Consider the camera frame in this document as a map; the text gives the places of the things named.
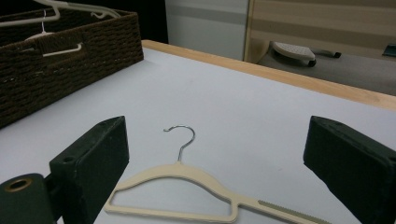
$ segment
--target black curtain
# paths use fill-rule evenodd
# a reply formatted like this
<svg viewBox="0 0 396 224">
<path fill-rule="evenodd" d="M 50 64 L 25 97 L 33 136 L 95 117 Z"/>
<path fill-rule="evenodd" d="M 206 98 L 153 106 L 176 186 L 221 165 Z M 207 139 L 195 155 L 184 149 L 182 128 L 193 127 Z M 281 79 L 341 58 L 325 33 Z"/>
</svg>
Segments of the black curtain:
<svg viewBox="0 0 396 224">
<path fill-rule="evenodd" d="M 142 39 L 168 43 L 164 0 L 73 0 L 71 2 L 136 12 L 139 17 Z M 33 0 L 12 0 L 7 4 L 5 2 L 1 3 L 0 15 L 26 12 L 45 7 L 47 6 Z"/>
</svg>

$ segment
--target hanger hook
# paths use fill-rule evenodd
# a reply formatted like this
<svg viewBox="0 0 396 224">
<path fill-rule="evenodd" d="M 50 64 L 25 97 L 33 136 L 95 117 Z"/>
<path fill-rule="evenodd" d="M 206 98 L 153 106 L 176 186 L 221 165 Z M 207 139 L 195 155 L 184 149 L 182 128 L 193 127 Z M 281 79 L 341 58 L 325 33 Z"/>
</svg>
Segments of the hanger hook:
<svg viewBox="0 0 396 224">
<path fill-rule="evenodd" d="M 193 128 L 191 128 L 191 127 L 189 127 L 189 126 L 186 126 L 186 125 L 181 125 L 181 124 L 180 124 L 180 125 L 177 125 L 177 126 L 173 126 L 173 127 L 169 128 L 169 129 L 164 129 L 163 131 L 164 131 L 164 132 L 170 132 L 170 131 L 172 131 L 172 130 L 175 129 L 175 128 L 187 128 L 187 129 L 190 129 L 190 130 L 192 131 L 192 139 L 191 139 L 188 143 L 184 144 L 184 145 L 180 148 L 180 151 L 178 152 L 178 159 L 177 159 L 177 161 L 181 161 L 181 153 L 182 153 L 182 151 L 183 151 L 183 149 L 184 149 L 185 147 L 187 147 L 189 144 L 192 143 L 192 141 L 194 141 L 194 139 L 195 139 L 195 131 L 194 131 Z"/>
</svg>

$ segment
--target white table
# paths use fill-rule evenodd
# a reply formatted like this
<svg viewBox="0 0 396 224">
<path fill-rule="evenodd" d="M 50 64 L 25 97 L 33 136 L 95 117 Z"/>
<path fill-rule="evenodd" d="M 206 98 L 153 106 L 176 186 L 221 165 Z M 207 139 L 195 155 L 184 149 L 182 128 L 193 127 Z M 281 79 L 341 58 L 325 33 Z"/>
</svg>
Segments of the white table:
<svg viewBox="0 0 396 224">
<path fill-rule="evenodd" d="M 174 163 L 191 132 L 163 129 L 185 124 L 197 135 L 182 161 L 204 169 L 228 189 L 331 223 L 359 223 L 303 164 L 309 120 L 313 115 L 335 119 L 396 148 L 395 97 L 150 41 L 144 47 L 144 61 L 0 130 L 0 181 L 29 173 L 48 175 L 49 161 L 93 125 L 125 116 L 131 159 L 120 181 Z M 337 96 L 318 92 L 334 90 L 345 91 Z M 153 181 L 121 194 L 116 203 L 229 212 L 226 203 L 181 180 Z M 95 224 L 105 223 L 195 222 L 102 211 Z M 283 222 L 240 209 L 236 223 Z"/>
</svg>

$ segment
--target basket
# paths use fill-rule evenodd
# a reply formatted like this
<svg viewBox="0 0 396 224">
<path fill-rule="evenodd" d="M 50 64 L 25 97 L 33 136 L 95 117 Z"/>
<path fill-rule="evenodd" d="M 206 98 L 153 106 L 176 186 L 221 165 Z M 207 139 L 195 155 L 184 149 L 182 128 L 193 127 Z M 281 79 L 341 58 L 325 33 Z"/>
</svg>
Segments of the basket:
<svg viewBox="0 0 396 224">
<path fill-rule="evenodd" d="M 61 18 L 0 27 L 0 128 L 22 119 L 93 82 L 143 60 L 135 12 L 98 19 L 90 12 L 60 9 Z M 54 15 L 45 9 L 47 16 Z M 44 10 L 0 17 L 16 21 L 43 17 Z M 67 49 L 79 51 L 49 57 Z"/>
</svg>

